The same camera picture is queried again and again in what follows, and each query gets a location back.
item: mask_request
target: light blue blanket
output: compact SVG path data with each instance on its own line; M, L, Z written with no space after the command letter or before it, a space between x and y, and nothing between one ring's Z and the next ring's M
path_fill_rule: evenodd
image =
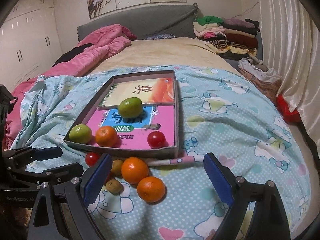
M219 200L203 169L207 152L249 182L273 180L294 231L306 215L310 198L302 154L274 105L249 81L224 70L155 66L121 68L83 78L39 77L21 103L24 128L12 148L58 145L63 155L34 162L27 170L42 172L73 162L87 167L85 154L63 142L72 123L111 76L150 70L175 70L179 81L181 158L147 160L153 166L152 174L167 186L166 198L157 205L146 204L123 180L120 195L111 195L103 187L89 206L103 234L108 239L164 240L205 240L214 234L228 207ZM248 218L253 207L253 203L248 207ZM247 227L244 223L238 239Z

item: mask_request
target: red bag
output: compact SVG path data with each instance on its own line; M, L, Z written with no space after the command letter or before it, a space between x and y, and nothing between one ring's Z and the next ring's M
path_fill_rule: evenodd
M282 95L277 97L277 108L278 111L282 114L283 120L286 123L297 123L301 122L301 117L297 109L295 109L292 113L289 110L289 106L287 102L284 100Z

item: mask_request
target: gray headboard cover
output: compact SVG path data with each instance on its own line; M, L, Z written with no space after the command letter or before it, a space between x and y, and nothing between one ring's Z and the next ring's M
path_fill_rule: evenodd
M199 8L193 5L154 5L107 15L78 27L81 41L91 32L112 24L127 27L138 40L155 34L170 33L175 37L195 38L192 23Z

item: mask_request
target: metal screw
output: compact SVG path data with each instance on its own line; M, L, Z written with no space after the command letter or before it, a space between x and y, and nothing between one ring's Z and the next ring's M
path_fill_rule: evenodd
M272 180L268 180L268 186L274 187L275 183Z
M41 187L45 188L49 185L49 182L45 181L41 184Z
M73 179L71 180L71 183L72 183L72 184L77 184L79 181L80 181L80 179L79 179L78 177L76 177L76 178L73 178Z
M244 177L238 176L236 177L236 181L238 181L239 183L244 183Z

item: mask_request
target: white curtain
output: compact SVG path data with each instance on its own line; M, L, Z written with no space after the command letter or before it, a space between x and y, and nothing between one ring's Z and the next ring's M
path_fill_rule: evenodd
M320 150L320 38L298 0L260 0L263 61L278 71L290 111L297 108Z

